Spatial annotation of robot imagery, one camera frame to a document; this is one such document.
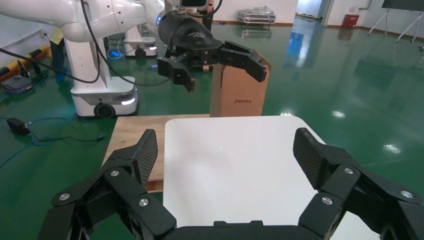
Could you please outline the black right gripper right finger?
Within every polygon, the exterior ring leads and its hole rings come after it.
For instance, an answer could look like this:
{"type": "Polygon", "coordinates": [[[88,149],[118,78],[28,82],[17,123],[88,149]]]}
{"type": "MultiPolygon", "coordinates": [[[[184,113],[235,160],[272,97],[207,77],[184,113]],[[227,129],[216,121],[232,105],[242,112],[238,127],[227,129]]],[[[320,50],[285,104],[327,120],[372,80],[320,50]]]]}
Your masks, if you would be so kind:
{"type": "Polygon", "coordinates": [[[351,213],[382,240],[423,239],[424,199],[418,193],[362,167],[345,149],[320,143],[305,127],[295,131],[293,155],[317,191],[299,227],[328,240],[351,213]]]}

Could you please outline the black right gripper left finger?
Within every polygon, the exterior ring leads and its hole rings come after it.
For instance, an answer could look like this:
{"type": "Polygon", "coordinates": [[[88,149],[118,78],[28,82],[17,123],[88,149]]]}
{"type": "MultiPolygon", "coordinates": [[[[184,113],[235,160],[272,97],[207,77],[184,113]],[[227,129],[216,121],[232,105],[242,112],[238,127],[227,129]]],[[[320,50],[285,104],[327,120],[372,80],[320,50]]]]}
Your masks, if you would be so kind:
{"type": "Polygon", "coordinates": [[[38,234],[40,240],[87,240],[112,215],[137,240],[162,240],[176,228],[172,214],[146,185],[158,157],[155,130],[112,152],[94,175],[58,192],[38,234]]]}

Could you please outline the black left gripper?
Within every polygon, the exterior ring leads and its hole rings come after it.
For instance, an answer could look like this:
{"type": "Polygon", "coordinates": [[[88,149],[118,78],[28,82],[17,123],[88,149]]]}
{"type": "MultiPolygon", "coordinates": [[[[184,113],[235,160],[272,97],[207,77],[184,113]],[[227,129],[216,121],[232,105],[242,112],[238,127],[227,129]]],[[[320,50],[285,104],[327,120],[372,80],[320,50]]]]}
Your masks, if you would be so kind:
{"type": "Polygon", "coordinates": [[[167,45],[165,57],[157,58],[157,73],[192,93],[195,78],[189,67],[221,65],[245,70],[257,82],[265,81],[268,70],[252,48],[226,40],[224,43],[188,14],[167,12],[158,22],[158,36],[167,45]]]}

